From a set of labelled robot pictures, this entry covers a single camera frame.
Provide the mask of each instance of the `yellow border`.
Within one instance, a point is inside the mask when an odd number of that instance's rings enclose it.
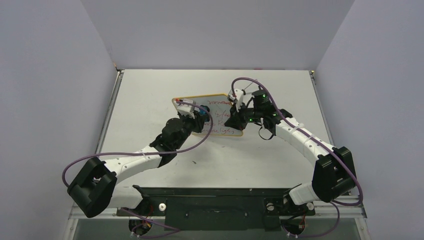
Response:
[[[173,105],[173,107],[175,108],[175,110],[177,109],[176,106],[174,105],[174,100],[175,99],[190,99],[190,98],[202,98],[202,97],[212,97],[212,96],[228,96],[228,94],[226,93],[217,93],[217,94],[205,94],[205,95],[197,95],[197,96],[181,96],[181,97],[174,97],[171,99],[171,103]],[[222,134],[210,134],[212,136],[221,136],[221,137],[242,137],[244,134],[243,130],[241,130],[241,135],[222,135]]]

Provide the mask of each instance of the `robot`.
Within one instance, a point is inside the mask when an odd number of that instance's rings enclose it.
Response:
[[[244,103],[246,92],[242,89],[234,88],[234,82],[246,79],[259,85],[258,90],[251,93],[251,99],[247,104]],[[226,127],[244,130],[249,124],[258,125],[262,129],[268,130],[272,134],[271,137],[276,136],[291,144],[314,167],[311,182],[293,186],[293,188],[286,189],[278,194],[272,194],[272,197],[260,197],[260,199],[265,200],[261,209],[264,213],[268,213],[266,217],[276,216],[276,218],[270,218],[271,222],[273,222],[271,224],[277,223],[278,227],[282,226],[278,219],[278,216],[281,215],[292,216],[297,213],[313,215],[313,205],[311,204],[313,201],[338,203],[335,200],[337,197],[358,185],[350,150],[346,147],[336,148],[314,136],[287,110],[278,109],[268,90],[256,80],[250,78],[237,78],[234,80],[232,90],[228,94],[228,100],[232,103],[232,106],[230,117],[224,124]],[[154,193],[146,192],[146,190],[136,185],[132,187],[116,187],[116,185],[135,174],[168,164],[176,157],[177,153],[181,152],[178,150],[193,132],[201,133],[204,124],[212,121],[207,106],[197,106],[195,102],[189,99],[177,99],[174,104],[178,118],[169,119],[161,134],[152,143],[133,153],[133,156],[103,161],[97,157],[99,154],[91,157],[67,186],[68,194],[88,218],[99,215],[106,208],[123,209],[123,211],[118,210],[117,213],[124,216],[128,210],[144,215],[147,215],[147,213],[156,216],[165,215],[167,205],[164,202],[166,202],[166,198],[162,195],[159,194],[160,196],[155,197]],[[65,171],[62,177],[65,185],[67,185],[64,177]],[[209,203],[208,207],[203,210],[214,209],[213,211],[215,211],[215,209],[220,209],[219,206],[221,205]],[[245,209],[242,212],[245,212],[244,217],[247,217],[249,213]],[[251,224],[256,226],[259,224],[263,228],[269,229],[266,217],[264,215],[257,217],[262,218],[260,224],[257,220],[252,220]],[[135,224],[130,221],[130,229]],[[219,229],[219,227],[194,225],[192,228],[188,227],[186,229]],[[137,234],[143,235],[147,233],[151,225],[147,224],[147,226],[144,224],[144,228],[142,227]],[[246,228],[249,227],[240,226],[239,228],[230,229]]]

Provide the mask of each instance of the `whiteboard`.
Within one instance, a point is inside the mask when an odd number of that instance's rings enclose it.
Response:
[[[171,99],[230,92],[231,82],[250,77],[263,83],[277,106],[293,114],[320,139],[329,140],[308,71],[126,69],[102,152],[135,152],[150,144],[166,122],[177,117]],[[249,82],[237,82],[244,89]],[[247,92],[257,90],[251,85]],[[265,141],[259,126],[248,125],[241,137],[210,136],[170,163],[136,174],[121,186],[170,188],[291,188],[312,180],[311,164],[278,137]],[[181,149],[203,136],[190,136]]]
[[[227,94],[210,94],[210,95],[199,95],[199,96],[181,96],[172,99],[189,99],[193,100],[197,105],[203,105],[209,107],[209,112],[212,115],[212,120],[205,122],[201,133],[193,132],[194,135],[206,135],[211,128],[211,122],[213,122],[212,131],[210,135],[221,136],[221,137],[241,137],[243,131],[234,129],[232,127],[225,126],[225,122],[230,118],[230,109],[232,103],[227,99]]]

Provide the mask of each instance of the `wall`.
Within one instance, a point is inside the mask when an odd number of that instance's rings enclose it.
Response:
[[[81,0],[120,69],[318,66],[354,0]]]
[[[0,32],[0,238],[61,239],[116,70],[79,0],[1,1]]]
[[[316,70],[355,158],[373,239],[422,239],[424,1],[356,0]]]

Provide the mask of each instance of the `white work surface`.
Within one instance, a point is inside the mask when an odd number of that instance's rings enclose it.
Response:
[[[259,80],[280,109],[289,111],[309,131],[329,142],[308,71],[129,69],[123,74],[101,151],[132,153],[144,148],[170,118],[177,117],[172,98],[228,93],[238,77]],[[238,81],[235,87],[244,89],[249,83]],[[246,92],[257,89],[252,84]],[[313,168],[303,155],[278,137],[262,140],[258,130],[258,126],[248,124],[241,137],[210,136],[167,165],[130,177],[120,186],[291,188],[312,180]],[[200,140],[201,136],[192,135],[181,149]]]

